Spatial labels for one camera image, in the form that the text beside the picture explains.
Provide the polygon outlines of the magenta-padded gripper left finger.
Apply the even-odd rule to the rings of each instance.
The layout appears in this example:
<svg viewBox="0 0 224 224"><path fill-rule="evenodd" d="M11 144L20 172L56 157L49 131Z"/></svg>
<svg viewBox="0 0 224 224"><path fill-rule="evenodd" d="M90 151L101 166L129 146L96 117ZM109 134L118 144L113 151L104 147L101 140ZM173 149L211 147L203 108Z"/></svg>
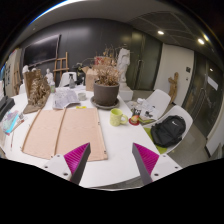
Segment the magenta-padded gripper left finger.
<svg viewBox="0 0 224 224"><path fill-rule="evenodd" d="M43 165L42 169L78 185L90 152L90 144L85 143L65 155L56 154Z"/></svg>

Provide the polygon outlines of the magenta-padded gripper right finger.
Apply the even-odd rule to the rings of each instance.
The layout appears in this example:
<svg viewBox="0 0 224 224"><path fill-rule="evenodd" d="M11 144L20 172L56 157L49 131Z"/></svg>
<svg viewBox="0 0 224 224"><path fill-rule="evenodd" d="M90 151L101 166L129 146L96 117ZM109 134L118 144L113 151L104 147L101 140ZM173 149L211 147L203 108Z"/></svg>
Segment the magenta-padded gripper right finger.
<svg viewBox="0 0 224 224"><path fill-rule="evenodd" d="M150 184L182 169L167 154L158 155L150 149L134 143L132 154L135 158L143 185Z"/></svg>

